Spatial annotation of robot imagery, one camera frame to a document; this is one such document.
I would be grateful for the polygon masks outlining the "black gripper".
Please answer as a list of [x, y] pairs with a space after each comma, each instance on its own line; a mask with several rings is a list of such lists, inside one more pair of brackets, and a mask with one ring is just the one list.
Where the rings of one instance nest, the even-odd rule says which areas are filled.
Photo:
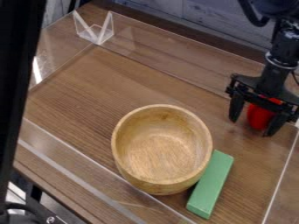
[[275, 104], [269, 101], [269, 97], [257, 91], [257, 81], [257, 77], [237, 73], [229, 76], [229, 84], [225, 88], [225, 93], [230, 98], [228, 119], [232, 122], [238, 119], [245, 102], [253, 103], [275, 113], [281, 112], [273, 116], [265, 128], [264, 136], [271, 137], [285, 122], [295, 122], [299, 118], [299, 96], [283, 87], [280, 94], [275, 96], [280, 103]]

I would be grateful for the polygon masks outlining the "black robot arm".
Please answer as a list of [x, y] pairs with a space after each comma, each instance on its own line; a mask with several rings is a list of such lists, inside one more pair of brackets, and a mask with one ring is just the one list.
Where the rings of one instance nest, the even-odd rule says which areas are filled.
[[271, 137], [285, 123], [299, 119], [299, 96], [285, 87], [288, 75], [295, 76], [299, 68], [299, 0], [237, 0], [237, 3], [253, 26], [264, 27], [273, 20], [275, 28], [261, 74], [229, 76], [228, 119], [234, 122], [244, 104], [252, 103], [273, 113], [263, 134]]

